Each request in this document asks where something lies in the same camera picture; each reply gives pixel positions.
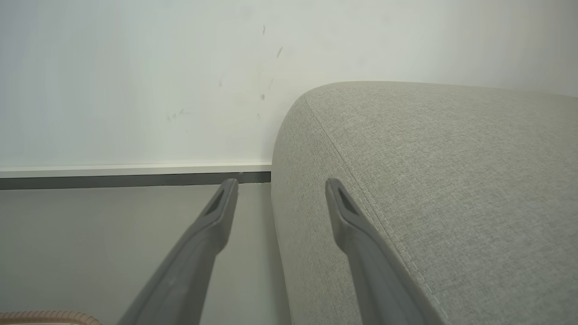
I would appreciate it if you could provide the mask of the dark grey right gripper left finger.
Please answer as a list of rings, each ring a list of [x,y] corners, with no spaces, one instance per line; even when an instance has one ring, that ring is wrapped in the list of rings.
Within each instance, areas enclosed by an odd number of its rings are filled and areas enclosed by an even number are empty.
[[[226,247],[239,183],[227,179],[124,313],[121,325],[198,325],[216,256]]]

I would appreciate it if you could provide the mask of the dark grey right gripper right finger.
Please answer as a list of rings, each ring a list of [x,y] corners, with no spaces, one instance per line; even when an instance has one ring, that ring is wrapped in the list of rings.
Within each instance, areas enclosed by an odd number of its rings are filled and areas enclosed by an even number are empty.
[[[345,186],[326,180],[334,239],[345,253],[364,325],[441,325],[439,313],[361,212]]]

